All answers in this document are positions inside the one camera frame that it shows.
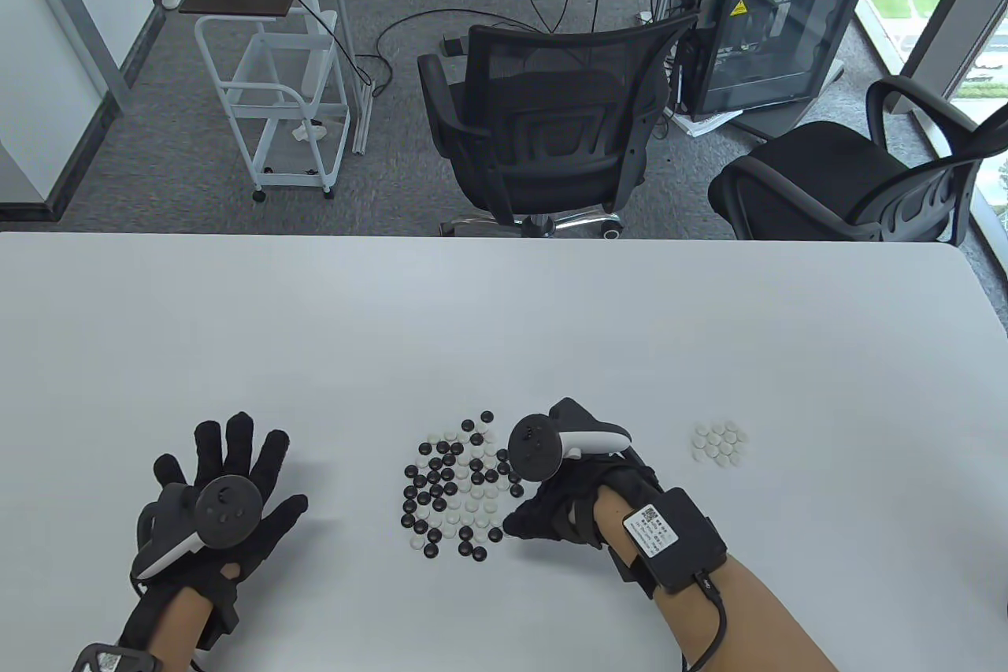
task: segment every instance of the chair wheel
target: chair wheel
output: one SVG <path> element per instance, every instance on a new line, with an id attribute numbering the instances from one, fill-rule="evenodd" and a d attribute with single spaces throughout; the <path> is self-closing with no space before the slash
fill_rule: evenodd
<path id="1" fill-rule="evenodd" d="M 602 223 L 602 230 L 599 233 L 602 239 L 619 239 L 623 236 L 623 226 L 615 221 Z"/>

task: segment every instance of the forearm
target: forearm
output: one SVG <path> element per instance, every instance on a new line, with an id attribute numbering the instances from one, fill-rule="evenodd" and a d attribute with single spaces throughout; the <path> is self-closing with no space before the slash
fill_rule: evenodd
<path id="1" fill-rule="evenodd" d="M 637 556 L 637 549 L 623 528 L 623 518 L 632 512 L 633 507 L 618 493 L 603 486 L 595 505 L 595 521 L 606 542 L 626 564 Z M 728 634 L 705 670 L 836 672 L 836 667 L 777 596 L 741 563 L 729 556 L 711 577 L 728 613 Z M 710 646 L 718 630 L 716 608 L 697 585 L 675 595 L 659 589 L 654 602 L 686 660 L 692 664 Z"/>
<path id="2" fill-rule="evenodd" d="M 193 588 L 182 588 L 168 604 L 147 651 L 161 661 L 162 672 L 185 672 L 214 604 Z"/>

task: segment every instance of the chair base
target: chair base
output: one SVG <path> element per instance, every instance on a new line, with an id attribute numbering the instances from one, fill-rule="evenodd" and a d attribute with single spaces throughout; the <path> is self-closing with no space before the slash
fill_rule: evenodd
<path id="1" fill-rule="evenodd" d="M 590 226 L 592 223 L 601 223 L 599 236 L 602 239 L 619 239 L 623 236 L 624 227 L 620 216 L 614 212 L 603 211 L 576 212 L 574 215 L 562 215 L 557 219 L 551 215 L 529 215 L 514 226 L 501 226 L 489 212 L 476 212 L 472 215 L 459 215 L 450 222 L 442 223 L 437 232 L 438 236 L 454 237 L 456 230 L 461 226 L 493 226 L 495 229 L 504 229 L 525 239 L 552 239 L 558 230 Z"/>

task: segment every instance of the white metal cart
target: white metal cart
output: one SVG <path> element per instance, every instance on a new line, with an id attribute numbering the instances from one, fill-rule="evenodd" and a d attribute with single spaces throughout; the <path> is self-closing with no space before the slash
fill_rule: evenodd
<path id="1" fill-rule="evenodd" d="M 288 16 L 306 16 L 305 9 L 291 9 Z M 337 13 L 335 10 L 327 10 L 322 14 L 332 31 L 336 31 Z M 340 170 L 340 161 L 343 160 L 343 150 L 346 147 L 347 135 L 350 132 L 350 107 L 347 103 L 346 88 L 344 88 L 343 75 L 340 72 L 338 49 L 331 34 L 305 34 L 304 32 L 280 32 L 266 31 L 266 23 L 274 23 L 277 19 L 266 19 L 262 16 L 202 16 L 196 23 L 196 39 L 200 46 L 207 71 L 217 89 L 221 106 L 231 124 L 231 131 L 234 132 L 238 142 L 239 150 L 244 157 L 245 165 L 248 167 L 249 176 L 255 184 L 255 192 L 252 193 L 256 203 L 266 200 L 266 192 L 263 186 L 321 186 L 324 196 L 332 199 L 334 196 L 333 185 L 336 182 L 336 175 Z M 249 39 L 249 44 L 242 54 L 242 59 L 234 72 L 230 81 L 224 81 L 220 77 L 217 64 L 214 63 L 213 55 L 207 45 L 206 26 L 209 23 L 255 23 L 256 32 Z M 317 78 L 318 85 L 309 99 L 302 97 L 295 88 L 283 85 L 277 72 L 276 59 L 273 52 L 276 51 L 307 51 L 310 55 L 312 51 L 320 51 L 322 57 L 321 75 Z M 265 71 L 266 81 L 255 81 L 255 75 Z M 335 83 L 339 92 L 338 103 L 324 103 L 323 93 L 328 82 Z M 273 102 L 270 103 L 270 93 L 273 95 Z M 239 120 L 251 118 L 251 120 L 265 121 L 262 133 L 259 136 L 258 145 L 255 152 L 249 153 L 249 146 L 245 136 L 239 127 Z M 270 161 L 270 150 L 273 147 L 277 129 L 281 129 L 281 135 L 289 124 L 284 121 L 299 121 L 305 131 L 305 149 L 309 150 L 313 161 L 313 170 L 305 171 L 303 168 L 293 168 L 291 171 L 277 170 Z M 330 145 L 335 143 L 336 154 L 329 168 L 323 160 L 320 149 L 320 140 L 316 138 L 316 128 L 313 121 L 323 121 L 328 129 L 326 140 Z"/>

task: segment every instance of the computer case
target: computer case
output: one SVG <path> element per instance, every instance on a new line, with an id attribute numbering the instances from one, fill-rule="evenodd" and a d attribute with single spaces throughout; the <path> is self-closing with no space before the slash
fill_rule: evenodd
<path id="1" fill-rule="evenodd" d="M 679 110 L 701 117 L 812 100 L 857 1 L 688 0 L 700 19 L 676 48 Z"/>

